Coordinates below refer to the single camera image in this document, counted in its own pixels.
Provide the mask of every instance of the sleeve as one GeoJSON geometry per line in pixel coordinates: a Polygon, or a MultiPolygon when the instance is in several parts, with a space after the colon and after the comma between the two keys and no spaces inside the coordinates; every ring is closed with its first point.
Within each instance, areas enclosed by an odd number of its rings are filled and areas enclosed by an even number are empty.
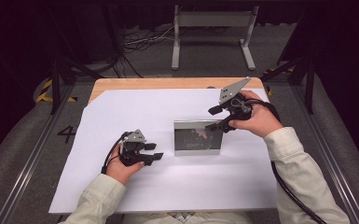
{"type": "MultiPolygon", "coordinates": [[[[318,164],[306,152],[293,128],[281,128],[264,137],[269,157],[290,190],[326,223],[350,223],[336,205],[318,164]]],[[[281,223],[314,223],[281,186],[277,188],[281,223]]]]}
{"type": "Polygon", "coordinates": [[[105,223],[126,187],[108,175],[98,175],[83,191],[77,209],[62,224],[105,223]]]}

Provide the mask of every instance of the white tabletop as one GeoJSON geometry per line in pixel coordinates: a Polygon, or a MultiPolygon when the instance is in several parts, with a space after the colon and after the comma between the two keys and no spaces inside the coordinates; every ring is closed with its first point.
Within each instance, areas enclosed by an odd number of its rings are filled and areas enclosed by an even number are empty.
{"type": "MultiPolygon", "coordinates": [[[[264,89],[252,89],[263,100],[264,89]]],[[[212,116],[217,89],[105,91],[88,105],[50,206],[52,214],[75,211],[83,189],[103,166],[124,132],[140,129],[154,151],[163,152],[132,176],[117,213],[252,210],[276,206],[276,181],[264,141],[242,130],[223,136],[220,155],[175,157],[173,121],[223,119],[212,116]]]]}

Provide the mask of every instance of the person's right arm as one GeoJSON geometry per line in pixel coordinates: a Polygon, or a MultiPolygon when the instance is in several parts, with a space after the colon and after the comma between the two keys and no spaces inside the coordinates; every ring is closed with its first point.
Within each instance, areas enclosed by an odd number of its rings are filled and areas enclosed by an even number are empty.
{"type": "MultiPolygon", "coordinates": [[[[243,91],[246,99],[260,99],[252,91],[243,91]]],[[[293,128],[283,125],[263,105],[253,105],[248,120],[232,120],[230,126],[248,130],[264,139],[269,157],[290,190],[326,223],[350,223],[336,205],[318,164],[299,142],[293,128]]],[[[314,223],[283,191],[277,188],[277,207],[281,223],[314,223]]]]}

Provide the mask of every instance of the white metal stand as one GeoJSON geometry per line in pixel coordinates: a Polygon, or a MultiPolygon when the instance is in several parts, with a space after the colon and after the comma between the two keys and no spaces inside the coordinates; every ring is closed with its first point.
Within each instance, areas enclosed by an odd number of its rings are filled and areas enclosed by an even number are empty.
{"type": "Polygon", "coordinates": [[[179,6],[175,6],[173,20],[174,41],[172,69],[179,69],[180,26],[246,26],[246,37],[240,40],[240,44],[248,68],[250,70],[255,70],[255,63],[248,45],[255,26],[257,11],[258,7],[254,7],[253,11],[179,11],[179,6]]]}

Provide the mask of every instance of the sleeve cuff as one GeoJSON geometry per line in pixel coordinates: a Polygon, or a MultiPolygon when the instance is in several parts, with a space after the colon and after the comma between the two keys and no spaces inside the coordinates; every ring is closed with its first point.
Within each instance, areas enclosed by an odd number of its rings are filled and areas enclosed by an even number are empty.
{"type": "Polygon", "coordinates": [[[267,144],[269,158],[272,161],[282,161],[287,156],[299,151],[304,151],[302,144],[298,140],[296,131],[292,127],[281,128],[269,133],[263,139],[267,144]]]}
{"type": "Polygon", "coordinates": [[[92,180],[84,190],[85,193],[92,195],[100,202],[108,204],[113,210],[116,210],[125,191],[126,187],[116,179],[102,174],[92,180]]]}

